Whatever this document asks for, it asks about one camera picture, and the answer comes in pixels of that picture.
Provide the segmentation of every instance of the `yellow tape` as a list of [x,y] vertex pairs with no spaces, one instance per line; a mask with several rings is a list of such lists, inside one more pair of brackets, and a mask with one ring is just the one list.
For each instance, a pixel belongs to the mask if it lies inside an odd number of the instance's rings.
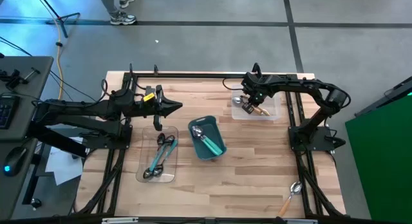
[[146,95],[146,96],[143,97],[143,101],[146,102],[146,101],[148,101],[148,100],[151,100],[151,99],[154,98],[154,97],[155,97],[155,94],[154,94],[154,93],[150,93],[150,94],[148,94],[148,95]]

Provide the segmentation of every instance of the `wooden tabletop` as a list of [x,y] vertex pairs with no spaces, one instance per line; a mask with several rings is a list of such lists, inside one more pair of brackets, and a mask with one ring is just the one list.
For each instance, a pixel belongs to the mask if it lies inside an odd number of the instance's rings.
[[[109,91],[120,89],[123,74],[108,72]],[[314,75],[300,73],[298,77],[312,79]],[[137,181],[142,129],[152,126],[153,118],[133,118],[133,137],[126,151],[117,216],[276,216],[289,197],[291,184],[299,180],[295,156],[288,142],[290,124],[285,93],[280,92],[281,118],[275,121],[234,120],[230,108],[231,91],[222,86],[221,79],[139,79],[138,82],[141,86],[161,84],[168,99],[183,103],[182,108],[162,119],[164,126],[179,130],[176,177],[171,183]],[[226,80],[227,86],[239,82],[239,79]],[[309,95],[302,94],[302,100],[306,117],[312,116],[318,106]],[[191,120],[206,115],[216,117],[227,146],[227,152],[213,161],[197,158],[187,128]],[[86,161],[77,193],[77,209],[85,206],[102,183],[107,153],[107,150],[97,150]],[[320,188],[333,205],[345,213],[331,156],[314,152],[314,163]],[[309,195],[315,212],[312,190]],[[293,197],[284,217],[304,217],[300,195]]]

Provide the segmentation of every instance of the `white paper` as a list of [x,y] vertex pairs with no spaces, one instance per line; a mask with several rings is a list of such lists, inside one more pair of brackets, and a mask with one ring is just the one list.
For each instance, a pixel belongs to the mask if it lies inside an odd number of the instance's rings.
[[[82,138],[72,138],[81,142]],[[71,154],[51,147],[49,159],[46,164],[46,172],[53,172],[57,185],[80,176],[83,172],[81,158],[73,159]]]

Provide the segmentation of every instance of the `orange handle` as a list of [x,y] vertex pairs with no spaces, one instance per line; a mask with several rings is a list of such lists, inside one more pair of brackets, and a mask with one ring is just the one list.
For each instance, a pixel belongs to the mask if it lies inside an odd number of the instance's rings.
[[285,204],[283,204],[283,206],[282,206],[282,209],[279,211],[279,213],[277,213],[277,216],[278,217],[283,217],[283,215],[285,215],[285,212],[286,212],[286,210],[288,209],[288,207],[289,207],[289,204],[290,204],[290,200],[291,200],[292,198],[288,198],[286,201],[285,201]]

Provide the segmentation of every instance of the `gray floor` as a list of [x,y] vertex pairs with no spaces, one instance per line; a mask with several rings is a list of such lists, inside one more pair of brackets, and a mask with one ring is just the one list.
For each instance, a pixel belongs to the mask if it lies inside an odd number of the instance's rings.
[[[290,0],[295,22],[411,23],[410,0]],[[99,0],[50,0],[63,14],[108,20]],[[127,9],[140,21],[286,22],[283,0],[138,0]],[[49,17],[37,0],[5,0],[0,18]],[[247,26],[68,26],[70,38],[62,55],[64,78],[92,97],[100,95],[100,79],[109,70],[296,72],[287,27]],[[384,91],[411,76],[412,29],[296,28],[304,72],[345,89],[351,106],[330,119],[348,139],[345,121],[380,98]],[[0,35],[34,55],[55,55],[55,27],[44,24],[0,24]],[[5,55],[22,55],[0,43]],[[74,99],[85,99],[67,89]],[[42,98],[56,98],[49,79]],[[349,215],[370,218],[349,144],[335,155]]]

